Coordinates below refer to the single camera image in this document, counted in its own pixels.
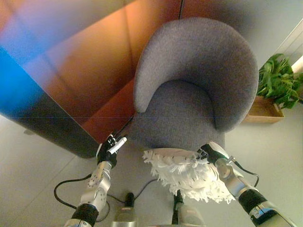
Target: mop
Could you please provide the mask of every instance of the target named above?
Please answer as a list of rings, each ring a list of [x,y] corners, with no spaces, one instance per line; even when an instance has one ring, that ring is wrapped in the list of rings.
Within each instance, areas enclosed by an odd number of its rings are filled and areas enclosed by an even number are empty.
[[[156,148],[144,151],[143,158],[145,163],[151,163],[151,174],[158,176],[163,186],[168,185],[174,195],[180,190],[183,198],[197,201],[226,201],[229,204],[235,200],[219,179],[216,167],[206,158],[201,158],[198,152]]]

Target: power cord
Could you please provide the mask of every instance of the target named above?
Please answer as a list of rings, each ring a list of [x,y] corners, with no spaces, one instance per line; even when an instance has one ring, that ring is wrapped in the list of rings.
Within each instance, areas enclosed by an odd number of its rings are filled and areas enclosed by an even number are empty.
[[[57,189],[58,189],[58,187],[59,187],[60,185],[62,185],[62,184],[64,184],[64,183],[77,182],[77,181],[85,181],[86,179],[89,179],[90,177],[91,177],[91,174],[88,174],[86,177],[83,177],[83,178],[80,178],[80,179],[66,180],[66,181],[62,181],[62,182],[58,183],[58,184],[55,186],[54,190],[53,190],[53,194],[54,194],[56,200],[59,201],[60,203],[62,203],[63,205],[68,206],[68,207],[73,208],[73,209],[76,210],[77,207],[75,207],[75,206],[73,206],[73,205],[71,205],[71,204],[69,204],[69,203],[67,203],[67,202],[65,202],[65,201],[63,201],[62,199],[59,198],[59,196],[57,195]],[[145,186],[141,189],[141,191],[138,193],[138,195],[135,196],[134,200],[136,200],[136,199],[141,195],[141,193],[144,191],[144,189],[145,189],[151,182],[154,182],[154,181],[157,181],[157,179],[153,179],[153,180],[150,180],[149,182],[147,182],[147,183],[145,184]],[[117,201],[120,202],[120,203],[125,203],[124,201],[118,199],[117,197],[115,197],[115,196],[113,196],[113,195],[107,194],[107,196],[112,197],[113,199],[117,200]],[[110,205],[109,205],[108,201],[106,201],[106,203],[107,203],[107,205],[108,205],[108,211],[107,211],[107,213],[105,214],[105,216],[104,216],[102,219],[96,220],[96,222],[101,222],[101,221],[103,221],[103,220],[105,220],[105,219],[107,218],[107,216],[108,216],[108,214],[109,214],[109,212],[110,212]]]
[[[253,172],[250,172],[250,171],[244,169],[244,168],[239,164],[239,162],[237,162],[237,161],[235,161],[234,164],[235,164],[237,167],[239,167],[241,170],[243,170],[245,173],[248,173],[248,174],[250,174],[250,175],[254,175],[254,176],[257,178],[254,187],[256,187],[256,186],[258,185],[258,182],[259,182],[259,179],[260,179],[260,176],[259,176],[258,174],[255,174],[255,173],[253,173]]]

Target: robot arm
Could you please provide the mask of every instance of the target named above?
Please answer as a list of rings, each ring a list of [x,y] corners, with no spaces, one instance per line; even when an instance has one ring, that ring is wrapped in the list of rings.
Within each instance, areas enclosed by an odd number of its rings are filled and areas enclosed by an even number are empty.
[[[250,216],[251,221],[257,227],[296,227],[296,225],[284,217],[278,209],[270,203],[255,187],[251,186],[242,175],[237,173],[230,165],[235,159],[225,153],[217,144],[210,142],[200,149],[202,155],[207,156],[218,170],[220,180],[243,209]]]
[[[97,151],[98,166],[92,173],[87,188],[72,218],[64,227],[93,227],[99,212],[105,207],[110,187],[110,170],[115,167],[117,152],[126,142],[126,137],[116,141],[110,135]]]

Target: green leaves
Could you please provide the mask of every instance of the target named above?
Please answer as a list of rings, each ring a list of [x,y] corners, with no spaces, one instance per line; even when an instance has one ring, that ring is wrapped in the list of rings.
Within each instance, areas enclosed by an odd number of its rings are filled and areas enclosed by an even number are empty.
[[[278,53],[259,70],[257,95],[272,98],[275,103],[282,104],[282,108],[291,109],[299,100],[297,91],[301,84],[303,73],[294,73],[288,58]]]

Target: black cable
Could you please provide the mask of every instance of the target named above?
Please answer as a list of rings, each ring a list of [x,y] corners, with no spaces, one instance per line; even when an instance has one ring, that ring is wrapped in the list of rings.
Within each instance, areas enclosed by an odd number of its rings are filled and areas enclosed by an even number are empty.
[[[250,172],[250,171],[244,169],[244,168],[239,164],[239,162],[235,161],[234,163],[235,163],[235,165],[236,165],[237,167],[239,167],[239,168],[240,168],[241,170],[243,170],[244,172],[246,172],[246,173],[248,173],[248,174],[251,174],[251,175],[254,175],[255,177],[257,177],[256,183],[255,183],[255,185],[254,185],[254,187],[256,187],[256,186],[258,185],[260,176],[259,176],[258,174],[255,174],[255,173],[253,173],[253,172]]]
[[[64,202],[63,200],[61,200],[61,199],[58,197],[58,195],[57,195],[57,188],[58,188],[61,184],[69,183],[69,182],[76,182],[76,181],[84,181],[84,180],[86,180],[86,179],[88,179],[88,178],[90,178],[90,177],[91,177],[91,174],[88,174],[86,177],[83,177],[83,178],[80,178],[80,179],[73,179],[73,180],[62,181],[62,182],[58,183],[58,184],[56,185],[56,187],[54,188],[54,190],[53,190],[53,195],[55,196],[55,198],[56,198],[60,203],[62,203],[62,204],[64,204],[65,206],[68,206],[68,207],[73,208],[73,209],[76,210],[77,207],[75,207],[75,206],[73,206],[73,205],[71,205],[71,204],[69,204],[69,203],[67,203],[67,202]]]
[[[123,202],[122,200],[119,200],[117,197],[115,197],[113,195],[107,194],[107,196],[112,197],[113,199],[119,201],[120,203],[125,203],[125,202]]]
[[[104,221],[107,218],[107,216],[108,216],[108,214],[110,212],[110,205],[109,205],[109,203],[107,201],[106,201],[106,204],[108,205],[108,211],[106,212],[106,215],[102,219],[96,220],[96,222]]]
[[[115,135],[114,135],[114,138],[118,138],[117,135],[119,135],[123,129],[125,129],[127,127],[127,125],[129,124],[129,122],[132,121],[132,119],[134,118],[134,116],[132,116],[127,122],[126,124],[122,127],[122,129],[120,129]]]
[[[77,207],[75,207],[75,206],[73,206],[73,205],[71,205],[71,204],[69,204],[69,203],[67,203],[67,202],[64,202],[63,200],[61,200],[61,199],[58,197],[58,195],[57,195],[57,189],[58,189],[58,187],[59,187],[61,184],[69,183],[69,182],[84,181],[84,180],[86,180],[86,179],[88,179],[88,178],[90,178],[90,177],[91,177],[91,174],[87,175],[86,177],[80,178],[80,179],[66,180],[66,181],[62,181],[62,182],[58,183],[58,184],[56,185],[56,187],[54,188],[54,190],[53,190],[53,194],[54,194],[55,198],[56,198],[60,203],[62,203],[63,205],[68,206],[68,207],[73,208],[73,209],[76,210]],[[151,182],[154,182],[154,181],[157,181],[157,179],[153,179],[153,180],[147,182],[147,183],[145,184],[145,186],[141,189],[141,191],[138,193],[138,195],[134,198],[134,200],[136,200],[136,199],[141,195],[141,193],[144,191],[144,189],[145,189]],[[119,202],[121,202],[121,203],[125,203],[124,201],[118,199],[117,197],[115,197],[115,196],[113,196],[113,195],[107,194],[107,196],[112,197],[113,199],[115,199],[115,200],[117,200],[117,201],[119,201]],[[110,212],[110,205],[109,205],[108,201],[106,201],[106,203],[107,203],[107,205],[108,205],[108,211],[106,212],[105,216],[104,216],[102,219],[96,220],[96,222],[101,222],[101,221],[103,221],[103,220],[105,220],[105,219],[107,218],[107,216],[108,216],[108,214],[109,214],[109,212]]]
[[[185,2],[185,0],[181,0],[178,20],[182,19],[182,12],[183,12],[183,8],[184,8],[184,2]]]
[[[144,191],[144,189],[145,189],[151,182],[154,182],[154,181],[157,181],[157,180],[158,180],[158,179],[153,179],[153,180],[147,182],[147,183],[145,184],[145,186],[142,188],[142,190],[139,192],[139,194],[138,194],[137,196],[135,196],[134,200],[136,200],[136,199],[141,195],[141,193]]]

